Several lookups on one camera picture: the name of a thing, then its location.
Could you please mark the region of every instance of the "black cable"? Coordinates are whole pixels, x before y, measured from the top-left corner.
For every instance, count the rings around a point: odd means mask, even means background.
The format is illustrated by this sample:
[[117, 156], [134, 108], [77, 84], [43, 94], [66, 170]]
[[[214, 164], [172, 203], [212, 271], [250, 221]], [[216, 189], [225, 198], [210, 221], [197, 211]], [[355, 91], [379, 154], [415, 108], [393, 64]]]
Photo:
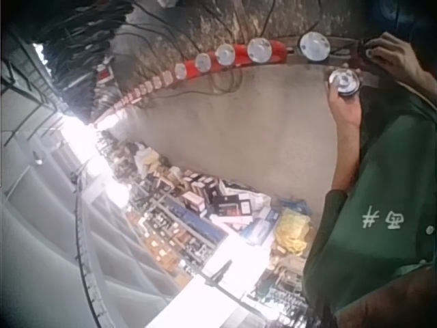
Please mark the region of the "black cable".
[[166, 32], [168, 32], [168, 34], [170, 34], [170, 36], [173, 38], [175, 44], [178, 46], [176, 50], [179, 51], [181, 57], [183, 60], [187, 60], [188, 57], [185, 56], [184, 52], [182, 51], [180, 45], [178, 44], [178, 39], [176, 38], [175, 34], [172, 32], [172, 30], [165, 25], [159, 25], [159, 24], [154, 24], [154, 23], [136, 23], [137, 25], [147, 25], [147, 26], [153, 26], [156, 28], [161, 28], [161, 29], [165, 29]]
[[399, 27], [399, 14], [401, 13], [401, 1], [397, 0], [396, 19], [395, 19], [395, 33]]
[[144, 37], [140, 34], [137, 34], [137, 33], [133, 33], [133, 32], [123, 32], [123, 33], [118, 33], [116, 35], [117, 36], [136, 36], [137, 38], [142, 39], [142, 41], [144, 41], [147, 44], [147, 46], [149, 47], [150, 52], [157, 58], [158, 61], [161, 62], [163, 67], [167, 66], [166, 63], [163, 61], [163, 59], [156, 54], [152, 44], [150, 43], [150, 41], [146, 37]]
[[266, 32], [268, 21], [270, 20], [270, 16], [272, 16], [272, 13], [273, 13], [273, 10], [274, 10], [275, 6], [276, 6], [276, 0], [273, 0], [272, 1], [272, 5], [270, 6], [270, 10], [268, 11], [266, 20], [264, 21], [264, 26], [262, 28], [261, 34], [259, 35], [260, 37], [262, 37], [264, 35], [264, 33]]
[[349, 48], [350, 46], [353, 46], [354, 44], [356, 44], [356, 41], [353, 42], [349, 42], [347, 44], [345, 44], [344, 46], [340, 46], [339, 48], [333, 49], [331, 50], [331, 52], [329, 53], [330, 55], [335, 55], [336, 53], [338, 53], [339, 51], [342, 51], [344, 49]]
[[182, 96], [183, 94], [202, 94], [204, 96], [223, 96], [225, 94], [228, 94], [229, 92], [222, 92], [220, 94], [215, 94], [213, 92], [203, 92], [203, 91], [195, 91], [195, 90], [191, 90], [191, 91], [184, 91], [184, 92], [180, 92], [178, 94], [171, 94], [168, 96], [159, 96], [159, 97], [153, 97], [156, 99], [161, 99], [161, 98], [175, 98], [178, 96]]
[[178, 53], [180, 54], [182, 60], [186, 59], [184, 53], [182, 52], [182, 49], [179, 47], [179, 44], [176, 44], [175, 42], [173, 42], [173, 40], [171, 40], [169, 38], [169, 36], [165, 35], [164, 33], [161, 33], [161, 32], [156, 31], [154, 29], [148, 29], [147, 27], [142, 27], [139, 24], [127, 23], [127, 22], [124, 23], [124, 24], [128, 25], [128, 26], [136, 27], [137, 29], [142, 29], [143, 31], [147, 31], [147, 32], [150, 32], [150, 33], [155, 33], [155, 34], [157, 34], [157, 35], [167, 39], [171, 43], [171, 45], [178, 51]]
[[302, 37], [302, 36], [304, 36], [305, 34], [307, 34], [307, 33], [309, 33], [309, 32], [311, 32], [311, 31], [313, 31], [313, 29], [315, 29], [319, 24], [320, 24], [320, 21], [322, 20], [322, 17], [323, 17], [323, 7], [322, 7], [322, 0], [317, 0], [317, 4], [318, 4], [318, 7], [319, 7], [319, 17], [318, 17], [318, 19], [314, 22], [314, 24], [312, 24], [312, 26], [310, 26], [306, 31], [304, 31], [302, 34], [298, 34], [298, 35], [296, 35], [296, 34], [287, 34], [287, 35], [285, 35], [285, 36], [275, 36], [274, 38], [276, 38], [276, 39], [280, 39], [280, 38], [295, 38], [295, 37], [298, 37], [298, 36], [300, 36], [300, 37]]
[[231, 36], [232, 41], [234, 43], [237, 43], [235, 40], [234, 34], [232, 33], [232, 30], [221, 20], [221, 18], [218, 16], [218, 14], [216, 14], [214, 11], [212, 11], [212, 9], [208, 8], [206, 6], [206, 4], [203, 3], [203, 0], [201, 0], [200, 5], [209, 15], [213, 16], [220, 24], [222, 24], [222, 26], [226, 29], [228, 34]]
[[204, 96], [223, 96], [225, 94], [233, 94], [234, 92], [237, 92], [240, 89], [241, 85], [242, 85], [243, 74], [242, 74], [241, 70], [239, 70], [239, 71], [240, 71], [240, 76], [241, 77], [240, 77], [240, 80], [237, 83], [237, 85], [235, 85], [235, 80], [232, 79], [232, 82], [231, 82], [231, 85], [229, 86], [229, 88], [227, 88], [226, 90], [223, 90], [219, 94], [216, 94], [216, 93], [213, 93], [213, 92], [203, 92], [203, 91], [190, 90], [190, 91], [180, 92], [180, 93], [177, 93], [177, 94], [170, 94], [168, 96], [157, 96], [157, 97], [153, 97], [153, 98], [157, 98], [157, 99], [161, 99], [161, 98], [175, 98], [175, 97], [178, 97], [178, 96], [182, 96], [184, 94], [201, 94], [201, 95], [204, 95]]
[[156, 20], [160, 21], [163, 24], [166, 24], [168, 26], [170, 26], [171, 28], [175, 29], [175, 31], [178, 31], [179, 33], [181, 33], [182, 35], [185, 36], [185, 38], [187, 38], [187, 40], [193, 45], [193, 47], [196, 49], [196, 51], [198, 53], [201, 53], [200, 48], [197, 46], [196, 42], [193, 41], [193, 39], [190, 38], [190, 36], [188, 34], [186, 34], [185, 32], [183, 32], [179, 27], [170, 24], [169, 22], [167, 22], [165, 19], [162, 19], [161, 17], [158, 17], [157, 15], [149, 12], [147, 9], [145, 9], [142, 5], [140, 5], [139, 3], [137, 3], [135, 0], [131, 0], [132, 3], [137, 6], [142, 12], [144, 12], [145, 14], [155, 18]]
[[314, 22], [314, 24], [312, 24], [312, 26], [310, 26], [304, 33], [302, 33], [303, 36], [313, 31], [320, 24], [320, 21], [322, 20], [322, 16], [323, 16], [322, 0], [317, 0], [317, 5], [319, 7], [319, 18]]

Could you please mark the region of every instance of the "metal rail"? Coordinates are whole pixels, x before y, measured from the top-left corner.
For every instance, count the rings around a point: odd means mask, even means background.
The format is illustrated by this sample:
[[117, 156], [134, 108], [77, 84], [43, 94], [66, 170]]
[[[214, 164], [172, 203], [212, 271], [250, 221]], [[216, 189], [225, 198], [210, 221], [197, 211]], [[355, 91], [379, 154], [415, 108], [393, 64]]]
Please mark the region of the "metal rail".
[[[36, 104], [36, 107], [33, 111], [31, 111], [28, 115], [26, 115], [26, 117], [18, 124], [17, 127], [14, 128], [14, 130], [12, 131], [12, 134], [10, 135], [10, 137], [6, 140], [6, 142], [4, 143], [4, 146], [7, 146], [9, 144], [9, 142], [14, 138], [15, 134], [20, 130], [20, 128], [23, 127], [23, 125], [27, 122], [27, 120], [30, 119], [30, 117], [36, 113], [36, 111], [38, 111], [38, 109], [40, 109], [41, 107], [45, 107], [49, 110], [52, 111], [52, 113], [50, 113], [41, 123], [39, 123], [34, 130], [32, 131], [32, 133], [30, 134], [28, 140], [30, 138], [32, 138], [36, 131], [41, 128], [41, 126], [47, 122], [53, 115], [55, 115], [58, 112], [58, 108], [56, 106], [56, 104], [49, 99], [47, 96], [44, 95], [44, 93], [42, 93], [40, 91], [40, 89], [34, 84], [32, 83], [24, 73], [22, 73], [14, 64], [12, 64], [9, 60], [7, 59], [2, 59], [1, 60], [6, 68], [8, 69], [8, 73], [9, 73], [9, 80], [8, 81], [6, 78], [1, 77], [1, 82], [2, 84], [5, 85], [5, 88], [2, 90], [1, 94], [5, 94], [6, 91], [8, 90], [12, 90], [14, 92], [16, 92], [17, 94], [21, 95], [22, 97], [34, 102]], [[16, 85], [16, 77], [15, 74], [18, 74], [24, 81], [26, 86], [24, 85]], [[39, 98], [36, 97], [34, 94], [32, 94], [32, 92], [37, 92], [39, 95]]]
[[97, 285], [96, 277], [91, 270], [91, 261], [87, 254], [87, 241], [85, 240], [86, 227], [83, 221], [82, 211], [82, 178], [79, 174], [76, 184], [76, 206], [74, 209], [75, 214], [75, 229], [76, 229], [76, 249], [77, 249], [77, 261], [79, 264], [79, 271], [81, 273], [81, 280], [83, 290], [91, 315], [97, 328], [112, 327], [116, 328], [115, 323], [112, 321], [108, 310], [102, 300], [99, 287]]

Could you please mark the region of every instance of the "electrical wire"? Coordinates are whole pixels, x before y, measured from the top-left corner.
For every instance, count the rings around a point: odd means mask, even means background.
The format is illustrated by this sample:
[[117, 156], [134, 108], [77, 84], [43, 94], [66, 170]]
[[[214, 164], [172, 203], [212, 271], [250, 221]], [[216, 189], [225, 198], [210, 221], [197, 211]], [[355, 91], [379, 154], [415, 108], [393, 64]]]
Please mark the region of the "electrical wire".
[[178, 48], [176, 50], [179, 51], [181, 57], [183, 60], [187, 60], [188, 57], [185, 56], [184, 52], [182, 51], [180, 45], [178, 44], [178, 39], [176, 38], [175, 34], [172, 32], [172, 30], [165, 25], [159, 25], [159, 24], [154, 24], [154, 23], [137, 23], [137, 25], [147, 25], [147, 26], [152, 26], [152, 27], [156, 27], [156, 28], [161, 28], [161, 29], [165, 29], [166, 32], [168, 32], [168, 34], [170, 34], [170, 36], [173, 38], [175, 44], [178, 46]]
[[142, 39], [142, 41], [144, 41], [144, 42], [147, 44], [147, 46], [148, 46], [150, 52], [153, 54], [153, 56], [155, 56], [155, 58], [156, 58], [158, 61], [161, 62], [161, 64], [163, 65], [163, 67], [166, 67], [166, 66], [167, 66], [166, 63], [164, 62], [164, 60], [156, 54], [156, 52], [155, 52], [155, 50], [154, 50], [152, 44], [150, 43], [150, 41], [149, 41], [146, 37], [144, 37], [144, 36], [142, 36], [142, 35], [140, 35], [140, 34], [137, 34], [137, 33], [133, 33], [133, 32], [123, 32], [123, 33], [118, 33], [117, 36], [136, 36], [137, 38]]
[[181, 34], [182, 34], [183, 36], [185, 36], [185, 38], [187, 38], [187, 40], [188, 40], [188, 41], [193, 45], [193, 47], [196, 49], [196, 51], [197, 51], [198, 53], [201, 53], [201, 50], [200, 50], [200, 48], [197, 46], [196, 42], [194, 42], [193, 39], [190, 38], [190, 36], [189, 36], [187, 33], [183, 32], [179, 27], [177, 27], [177, 26], [175, 26], [175, 25], [173, 25], [173, 24], [170, 24], [170, 23], [167, 22], [165, 19], [162, 19], [161, 17], [158, 17], [157, 15], [155, 15], [155, 14], [149, 12], [147, 9], [145, 9], [142, 5], [140, 5], [140, 4], [139, 4], [138, 2], [136, 2], [135, 0], [131, 0], [131, 1], [132, 1], [132, 3], [133, 3], [135, 6], [137, 6], [137, 7], [138, 7], [142, 12], [144, 12], [145, 14], [147, 14], [147, 15], [149, 15], [149, 16], [155, 18], [156, 20], [160, 21], [161, 23], [166, 24], [166, 25], [170, 26], [171, 28], [175, 29], [175, 31], [181, 33]]
[[161, 36], [161, 37], [165, 38], [165, 39], [168, 40], [168, 41], [171, 43], [171, 45], [172, 45], [172, 46], [173, 46], [173, 47], [178, 51], [178, 53], [180, 54], [182, 60], [185, 60], [185, 59], [186, 59], [184, 53], [182, 52], [182, 49], [179, 47], [179, 44], [176, 44], [176, 43], [175, 43], [172, 39], [170, 39], [170, 37], [167, 36], [166, 34], [161, 33], [161, 32], [159, 32], [159, 31], [156, 31], [156, 30], [154, 30], [154, 29], [148, 29], [147, 27], [142, 27], [142, 26], [140, 26], [139, 24], [127, 23], [127, 22], [125, 22], [124, 24], [127, 25], [127, 26], [135, 27], [135, 28], [137, 28], [137, 29], [141, 29], [141, 30], [146, 31], [146, 32], [154, 33], [154, 34], [156, 34], [156, 35], [158, 35], [158, 36]]
[[319, 8], [318, 19], [312, 24], [312, 26], [310, 26], [308, 29], [306, 29], [302, 34], [287, 34], [287, 35], [284, 35], [284, 36], [275, 36], [274, 38], [280, 39], [280, 38], [295, 38], [295, 37], [298, 37], [298, 36], [302, 37], [305, 34], [313, 31], [320, 24], [320, 22], [322, 21], [322, 17], [323, 17], [322, 0], [317, 0], [317, 5], [318, 5], [318, 8]]
[[319, 7], [319, 17], [318, 19], [314, 22], [314, 24], [312, 24], [312, 26], [310, 26], [304, 33], [302, 33], [302, 35], [304, 36], [305, 34], [313, 31], [322, 21], [322, 17], [323, 17], [323, 7], [322, 7], [322, 0], [317, 0], [317, 5]]
[[397, 8], [396, 8], [396, 19], [395, 19], [395, 33], [399, 28], [399, 15], [401, 13], [401, 1], [397, 0]]
[[354, 44], [356, 44], [356, 41], [349, 42], [349, 43], [345, 44], [344, 46], [340, 46], [339, 48], [336, 48], [336, 49], [331, 50], [331, 52], [330, 52], [329, 54], [330, 54], [330, 55], [335, 55], [335, 54], [337, 54], [338, 52], [340, 52], [340, 51], [342, 51], [342, 50], [344, 50], [344, 49], [347, 49], [347, 48], [353, 46]]
[[184, 94], [201, 94], [204, 96], [223, 96], [225, 94], [228, 94], [230, 92], [221, 92], [220, 94], [215, 94], [213, 92], [203, 92], [203, 91], [195, 91], [195, 90], [191, 90], [191, 91], [184, 91], [184, 92], [180, 92], [178, 94], [170, 94], [168, 96], [159, 96], [159, 97], [153, 97], [155, 99], [163, 99], [163, 98], [175, 98], [178, 96], [182, 96]]
[[259, 37], [262, 37], [264, 35], [264, 33], [266, 32], [268, 21], [270, 20], [270, 16], [272, 16], [272, 13], [273, 13], [273, 10], [274, 10], [275, 6], [276, 6], [276, 0], [273, 0], [272, 1], [272, 5], [270, 6], [270, 10], [268, 11], [266, 20], [264, 21], [264, 25], [263, 25], [263, 28], [262, 28], [262, 31], [261, 31]]
[[158, 73], [155, 70], [152, 70], [149, 66], [145, 65], [136, 55], [131, 55], [130, 53], [116, 53], [115, 51], [111, 51], [111, 53], [115, 56], [125, 56], [125, 57], [132, 57], [135, 58], [138, 62], [141, 63], [141, 67], [145, 68], [148, 72], [152, 73], [153, 75], [157, 75]]
[[235, 79], [233, 78], [231, 83], [230, 83], [230, 86], [226, 90], [220, 90], [219, 88], [216, 87], [215, 82], [213, 82], [214, 83], [214, 87], [221, 91], [220, 93], [189, 90], [189, 91], [179, 92], [177, 94], [170, 94], [168, 96], [155, 96], [153, 98], [157, 98], [157, 99], [161, 99], [161, 98], [175, 98], [175, 97], [178, 97], [178, 96], [182, 96], [184, 94], [201, 94], [201, 95], [204, 95], [204, 96], [223, 96], [225, 94], [233, 94], [234, 92], [237, 92], [240, 89], [240, 87], [242, 85], [242, 81], [243, 81], [243, 73], [242, 73], [241, 69], [239, 69], [238, 71], [240, 72], [239, 81], [237, 83], [235, 83]]
[[200, 2], [200, 6], [211, 16], [213, 16], [222, 26], [226, 29], [228, 34], [231, 36], [231, 39], [234, 43], [237, 43], [234, 37], [234, 34], [232, 33], [231, 29], [221, 20], [221, 18], [212, 11], [212, 9], [208, 8], [206, 4], [203, 3], [203, 0]]

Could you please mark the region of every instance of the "round light bulb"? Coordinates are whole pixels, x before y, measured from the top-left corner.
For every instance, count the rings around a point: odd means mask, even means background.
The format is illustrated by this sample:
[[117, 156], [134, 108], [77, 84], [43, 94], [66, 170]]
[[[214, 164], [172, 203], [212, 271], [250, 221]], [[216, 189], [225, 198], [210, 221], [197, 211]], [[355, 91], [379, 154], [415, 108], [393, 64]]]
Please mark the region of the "round light bulb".
[[175, 65], [175, 76], [178, 80], [183, 80], [186, 78], [186, 67], [183, 63], [177, 63]]
[[200, 53], [195, 60], [195, 66], [199, 72], [206, 73], [211, 69], [211, 57], [207, 53]]
[[272, 46], [267, 39], [252, 39], [247, 46], [247, 54], [255, 63], [266, 63], [272, 57]]
[[318, 32], [305, 34], [300, 39], [299, 47], [303, 55], [312, 62], [322, 62], [328, 58], [330, 53], [328, 39]]
[[231, 66], [235, 62], [235, 49], [231, 44], [224, 43], [216, 50], [217, 61], [220, 65]]

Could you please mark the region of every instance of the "floor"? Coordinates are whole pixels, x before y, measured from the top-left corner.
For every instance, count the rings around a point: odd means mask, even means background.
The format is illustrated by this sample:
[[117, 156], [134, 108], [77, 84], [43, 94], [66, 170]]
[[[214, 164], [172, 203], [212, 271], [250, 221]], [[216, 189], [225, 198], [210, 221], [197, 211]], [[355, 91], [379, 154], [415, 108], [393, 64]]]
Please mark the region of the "floor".
[[[144, 141], [174, 165], [268, 195], [304, 199], [317, 225], [336, 158], [322, 69], [262, 66], [244, 69], [242, 75], [240, 89], [232, 94], [184, 94], [155, 98], [145, 109], [129, 108], [112, 131], [122, 139]], [[215, 79], [226, 89], [229, 73]], [[157, 96], [211, 92], [210, 82], [204, 77]]]

